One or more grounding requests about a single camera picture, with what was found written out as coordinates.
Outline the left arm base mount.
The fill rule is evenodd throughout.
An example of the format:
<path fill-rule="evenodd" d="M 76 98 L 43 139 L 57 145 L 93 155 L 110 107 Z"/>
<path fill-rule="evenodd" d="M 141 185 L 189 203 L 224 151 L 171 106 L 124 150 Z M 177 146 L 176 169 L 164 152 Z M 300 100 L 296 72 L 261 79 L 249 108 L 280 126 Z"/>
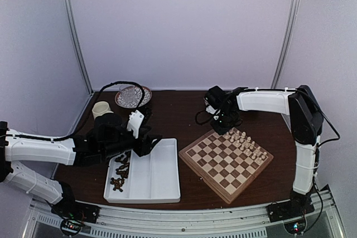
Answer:
<path fill-rule="evenodd" d="M 80 223 L 95 224 L 99 216 L 100 207 L 75 202 L 74 204 L 64 206 L 59 204 L 51 205 L 51 212 L 64 219 L 75 220 Z"/>

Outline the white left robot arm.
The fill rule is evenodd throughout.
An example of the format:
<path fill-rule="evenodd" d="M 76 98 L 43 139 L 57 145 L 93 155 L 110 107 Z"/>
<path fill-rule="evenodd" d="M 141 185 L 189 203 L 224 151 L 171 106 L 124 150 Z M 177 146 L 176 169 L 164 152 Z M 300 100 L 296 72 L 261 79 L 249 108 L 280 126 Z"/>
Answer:
<path fill-rule="evenodd" d="M 151 153 L 162 139 L 150 135 L 151 127 L 144 125 L 139 111 L 130 114 L 127 123 L 114 113 L 106 113 L 94 120 L 93 129 L 86 135 L 75 133 L 65 137 L 29 135 L 8 128 L 1 122 L 1 181 L 11 182 L 28 193 L 58 206 L 68 218 L 80 213 L 71 187 L 52 181 L 20 164 L 20 161 L 59 163 L 66 166 L 88 167 L 100 164 L 126 151 L 137 156 Z"/>

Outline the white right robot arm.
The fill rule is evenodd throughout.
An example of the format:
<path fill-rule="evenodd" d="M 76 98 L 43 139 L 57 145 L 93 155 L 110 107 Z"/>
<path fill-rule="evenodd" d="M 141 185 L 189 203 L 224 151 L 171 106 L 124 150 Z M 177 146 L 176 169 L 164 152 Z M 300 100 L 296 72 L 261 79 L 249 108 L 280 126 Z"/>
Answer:
<path fill-rule="evenodd" d="M 224 91 L 219 86 L 204 95 L 208 123 L 218 134 L 225 134 L 241 125 L 240 112 L 264 111 L 287 115 L 296 145 L 296 171 L 291 198 L 286 204 L 290 216 L 298 216 L 307 208 L 307 196 L 313 188 L 316 172 L 316 151 L 320 144 L 324 117 L 311 89 L 301 85 L 296 89 L 261 89 L 238 87 Z"/>

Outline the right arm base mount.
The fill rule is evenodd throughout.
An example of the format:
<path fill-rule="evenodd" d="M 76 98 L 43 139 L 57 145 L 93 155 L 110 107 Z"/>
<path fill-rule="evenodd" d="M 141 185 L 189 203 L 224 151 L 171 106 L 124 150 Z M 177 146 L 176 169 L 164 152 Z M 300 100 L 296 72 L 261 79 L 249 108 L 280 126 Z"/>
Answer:
<path fill-rule="evenodd" d="M 281 203 L 275 202 L 267 206 L 267 214 L 271 223 L 302 217 L 314 211 L 315 208 L 312 204 L 305 205 L 302 208 L 293 208 L 290 201 Z"/>

